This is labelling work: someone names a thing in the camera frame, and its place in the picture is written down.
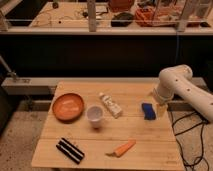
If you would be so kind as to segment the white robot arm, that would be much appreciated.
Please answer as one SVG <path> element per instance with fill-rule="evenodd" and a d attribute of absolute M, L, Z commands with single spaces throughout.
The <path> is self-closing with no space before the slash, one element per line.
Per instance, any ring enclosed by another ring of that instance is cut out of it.
<path fill-rule="evenodd" d="M 153 89 L 153 96 L 163 105 L 177 94 L 213 123 L 213 95 L 192 84 L 192 77 L 193 72 L 188 65 L 165 68 L 159 73 L 159 83 Z"/>

